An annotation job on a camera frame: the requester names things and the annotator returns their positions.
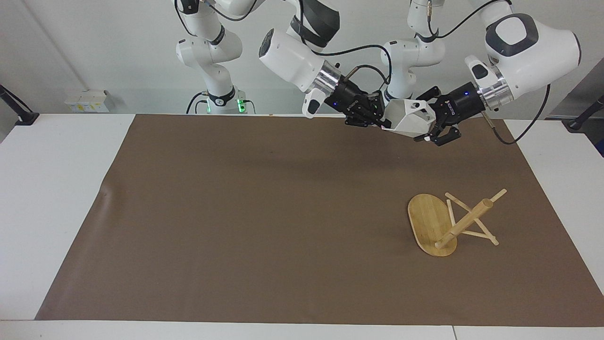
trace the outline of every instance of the wooden board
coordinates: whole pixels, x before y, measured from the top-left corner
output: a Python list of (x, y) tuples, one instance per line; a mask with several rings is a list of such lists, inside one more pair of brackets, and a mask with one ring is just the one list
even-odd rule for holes
[(456, 250), (457, 239), (449, 242), (443, 249), (434, 245), (452, 227), (447, 205), (438, 197), (417, 195), (409, 202), (408, 212), (413, 234), (423, 251), (434, 257), (446, 257)]

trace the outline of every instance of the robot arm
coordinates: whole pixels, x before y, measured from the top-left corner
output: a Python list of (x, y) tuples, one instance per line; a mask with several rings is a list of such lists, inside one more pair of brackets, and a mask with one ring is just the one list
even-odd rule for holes
[(352, 126), (386, 126), (380, 91), (367, 93), (318, 55), (339, 30), (339, 13), (327, 1), (286, 0), (297, 12), (287, 34), (272, 29), (260, 47), (260, 60), (283, 80), (306, 93), (303, 114), (312, 118), (326, 103)]
[[(249, 10), (253, 0), (225, 1), (229, 8)], [(257, 7), (264, 0), (257, 1)], [(208, 109), (212, 113), (232, 114), (245, 111), (241, 101), (245, 94), (233, 85), (231, 74), (219, 63), (239, 58), (243, 45), (239, 37), (225, 29), (218, 14), (199, 0), (177, 0), (178, 10), (193, 35), (176, 45), (178, 59), (188, 67), (201, 72), (207, 90)]]
[[(416, 75), (410, 69), (437, 65), (445, 57), (445, 43), (430, 32), (432, 28), (434, 33), (438, 33), (438, 26), (428, 25), (428, 20), (440, 14), (444, 3), (445, 0), (410, 1), (407, 24), (416, 32), (416, 36), (413, 39), (389, 41), (384, 45), (393, 64), (392, 80), (384, 92), (386, 102), (410, 99), (417, 82)], [(382, 53), (382, 62), (388, 65), (385, 53)]]
[[(487, 0), (470, 2), (479, 8)], [(396, 106), (392, 109), (389, 106), (385, 117), (393, 122), (390, 131), (444, 145), (461, 136), (457, 127), (461, 121), (486, 108), (497, 111), (523, 94), (559, 79), (580, 63), (579, 41), (571, 31), (553, 29), (526, 14), (514, 14), (504, 0), (486, 6), (479, 14), (487, 27), (485, 44), (489, 64), (469, 56), (466, 64), (474, 83), (464, 84), (444, 96), (434, 87), (418, 98), (419, 103), (406, 100), (398, 104), (403, 107), (403, 113), (397, 111)], [(431, 99), (437, 99), (436, 103), (423, 108), (421, 102)], [(423, 124), (419, 120), (422, 115), (435, 116), (436, 121), (431, 124), (429, 133), (415, 136)], [(448, 133), (442, 136), (447, 127), (450, 127)]]

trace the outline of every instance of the white wall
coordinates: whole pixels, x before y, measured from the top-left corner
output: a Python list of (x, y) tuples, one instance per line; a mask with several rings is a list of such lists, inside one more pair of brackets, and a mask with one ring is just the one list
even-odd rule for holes
[[(406, 24), (406, 0), (332, 2), (341, 12), (342, 29), (327, 51), (412, 36)], [(23, 3), (48, 37), (32, 28), (35, 25), (23, 10)], [(515, 10), (554, 27), (573, 30), (583, 46), (581, 67), (554, 84), (549, 112), (604, 57), (602, 0), (516, 0)], [(471, 7), (467, 1), (449, 0), (446, 11), (439, 20), (443, 30), (453, 27)], [(273, 75), (257, 58), (266, 32), (272, 27), (286, 29), (293, 13), (289, 4), (268, 0), (245, 21), (225, 22), (244, 43), (242, 58), (226, 66), (236, 85), (248, 93), (262, 113), (300, 110), (302, 94)], [(34, 110), (62, 112), (66, 111), (62, 104), (64, 90), (82, 87), (72, 68), (84, 86), (109, 90), (121, 113), (182, 113), (191, 96), (204, 89), (201, 77), (175, 56), (176, 42), (185, 35), (168, 0), (2, 0), (0, 82)], [(56, 43), (58, 53), (53, 52), (50, 41)], [(463, 62), (467, 55), (476, 54), (486, 60), (484, 27), (478, 19), (469, 21), (446, 43), (448, 53), (441, 65), (416, 70), (418, 92), (432, 85), (452, 90), (471, 79)], [(61, 61), (61, 54), (67, 63)], [(378, 51), (330, 60), (342, 63), (345, 71), (358, 64), (380, 63)], [(367, 91), (379, 85), (377, 75), (369, 71), (359, 72), (355, 80)], [(531, 117), (542, 97), (543, 91), (529, 94), (506, 106), (498, 116)]]

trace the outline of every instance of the wooden dowel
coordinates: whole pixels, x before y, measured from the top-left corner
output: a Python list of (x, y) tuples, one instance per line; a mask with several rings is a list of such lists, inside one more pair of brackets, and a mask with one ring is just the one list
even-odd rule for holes
[(470, 236), (476, 236), (476, 237), (480, 237), (480, 238), (486, 238), (487, 240), (490, 240), (490, 237), (488, 237), (485, 234), (481, 234), (479, 232), (473, 232), (473, 231), (466, 230), (466, 231), (462, 232), (462, 234), (464, 234), (464, 235), (470, 235)]
[(491, 201), (492, 202), (496, 202), (498, 199), (500, 199), (506, 193), (507, 193), (506, 189), (503, 189), (502, 191), (499, 191), (495, 196), (493, 196), (493, 198), (491, 198)]
[(449, 218), (451, 219), (451, 226), (455, 225), (455, 215), (453, 215), (453, 205), (451, 204), (451, 200), (447, 200), (447, 207), (449, 208)]
[(480, 230), (482, 230), (488, 236), (488, 239), (490, 239), (494, 245), (499, 246), (499, 241), (497, 241), (495, 236), (488, 230), (488, 228), (484, 225), (484, 223), (481, 220), (476, 219), (476, 220), (474, 220), (474, 222), (476, 222), (476, 224), (478, 225)]
[(480, 218), (487, 211), (489, 211), (493, 207), (493, 201), (489, 199), (484, 199), (480, 201), (480, 203), (476, 204), (476, 206), (468, 212), (458, 223), (456, 223), (453, 228), (438, 242), (435, 243), (437, 249), (443, 249), (451, 240), (458, 237), (464, 230), (466, 230), (474, 220)]
[(459, 198), (457, 198), (457, 197), (455, 197), (455, 196), (451, 195), (451, 194), (450, 194), (450, 193), (448, 193), (448, 192), (446, 192), (446, 193), (445, 193), (445, 196), (446, 196), (448, 199), (450, 199), (450, 200), (452, 200), (453, 202), (455, 202), (455, 204), (457, 204), (457, 205), (459, 205), (460, 207), (462, 207), (463, 209), (465, 209), (466, 211), (468, 211), (468, 212), (472, 211), (472, 209), (470, 209), (470, 207), (469, 207), (469, 206), (467, 206), (465, 203), (463, 203), (463, 202), (462, 202), (462, 201), (461, 201)]

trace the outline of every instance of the brown paper sheet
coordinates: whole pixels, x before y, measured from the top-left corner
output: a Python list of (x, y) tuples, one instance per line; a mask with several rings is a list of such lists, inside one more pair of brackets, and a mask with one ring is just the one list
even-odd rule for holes
[[(339, 119), (137, 116), (36, 319), (604, 326), (519, 148), (461, 130), (438, 148)], [(482, 218), (500, 246), (419, 249), (412, 197), (502, 188)]]

